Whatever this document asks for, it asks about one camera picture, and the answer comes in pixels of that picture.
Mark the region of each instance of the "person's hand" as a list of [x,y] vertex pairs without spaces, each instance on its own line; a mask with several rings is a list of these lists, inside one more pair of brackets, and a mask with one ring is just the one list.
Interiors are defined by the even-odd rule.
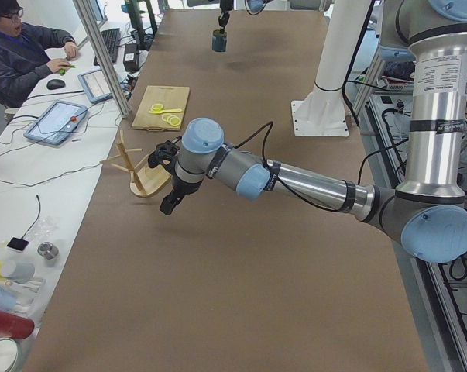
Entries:
[[59,70],[68,70],[70,68],[70,62],[68,62],[64,58],[56,58],[55,60],[50,60],[46,63],[46,65],[53,74],[59,72]]
[[68,60],[73,60],[78,56],[78,47],[73,41],[68,41],[64,44],[64,52]]

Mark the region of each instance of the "white bowl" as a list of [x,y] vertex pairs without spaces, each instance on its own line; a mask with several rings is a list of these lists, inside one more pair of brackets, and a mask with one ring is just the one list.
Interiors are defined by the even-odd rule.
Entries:
[[13,372],[19,361],[20,348],[14,339],[0,338],[0,372]]

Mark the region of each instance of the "tablet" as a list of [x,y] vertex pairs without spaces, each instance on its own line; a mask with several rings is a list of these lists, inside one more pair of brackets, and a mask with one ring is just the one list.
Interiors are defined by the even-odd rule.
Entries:
[[55,101],[23,135],[39,143],[59,145],[78,127],[87,110],[76,103]]
[[78,80],[91,103],[97,103],[112,97],[101,69],[80,74]]

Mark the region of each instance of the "keyboard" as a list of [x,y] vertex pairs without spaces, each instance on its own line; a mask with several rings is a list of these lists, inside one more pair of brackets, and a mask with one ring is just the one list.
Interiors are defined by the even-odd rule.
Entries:
[[[106,48],[108,48],[109,56],[113,64],[118,60],[119,40],[121,39],[119,29],[105,29],[101,31],[102,39]],[[97,57],[94,59],[94,66],[98,66]]]

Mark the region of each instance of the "sleeve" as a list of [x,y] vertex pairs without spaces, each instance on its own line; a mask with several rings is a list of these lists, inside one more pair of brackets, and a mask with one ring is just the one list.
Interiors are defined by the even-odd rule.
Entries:
[[75,41],[68,31],[63,29],[50,29],[43,26],[25,24],[26,31],[37,40],[45,49],[61,48],[68,41]]
[[0,92],[13,102],[24,102],[39,80],[50,74],[51,70],[43,64],[27,74],[20,75],[7,65],[0,53]]

